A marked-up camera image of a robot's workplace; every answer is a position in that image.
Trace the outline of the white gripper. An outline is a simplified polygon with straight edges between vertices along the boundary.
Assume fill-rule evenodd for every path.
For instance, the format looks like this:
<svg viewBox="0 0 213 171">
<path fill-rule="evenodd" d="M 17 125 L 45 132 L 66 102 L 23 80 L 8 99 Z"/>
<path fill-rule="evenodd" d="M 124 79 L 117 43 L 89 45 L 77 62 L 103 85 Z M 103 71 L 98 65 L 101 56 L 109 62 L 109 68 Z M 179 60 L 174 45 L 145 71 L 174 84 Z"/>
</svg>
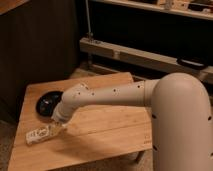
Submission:
<svg viewBox="0 0 213 171">
<path fill-rule="evenodd" d="M 59 133 L 60 125 L 57 123 L 61 123 L 62 128 L 67 128 L 68 121 L 72 118 L 73 109 L 63 105 L 62 103 L 58 103 L 53 110 L 52 119 L 55 121 L 50 126 L 50 132 L 52 135 L 57 135 Z"/>
</svg>

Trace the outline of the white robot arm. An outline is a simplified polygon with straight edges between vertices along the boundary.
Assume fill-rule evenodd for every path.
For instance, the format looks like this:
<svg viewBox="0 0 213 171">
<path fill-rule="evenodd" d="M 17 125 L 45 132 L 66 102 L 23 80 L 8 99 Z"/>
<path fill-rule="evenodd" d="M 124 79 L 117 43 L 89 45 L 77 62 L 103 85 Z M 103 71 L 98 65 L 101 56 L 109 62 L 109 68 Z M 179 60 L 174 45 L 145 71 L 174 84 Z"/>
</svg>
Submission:
<svg viewBox="0 0 213 171">
<path fill-rule="evenodd" d="M 65 124 L 87 105 L 147 107 L 154 171 L 213 171 L 213 113 L 208 92 L 196 77 L 172 73 L 99 89 L 77 84 L 64 91 L 52 119 Z"/>
</svg>

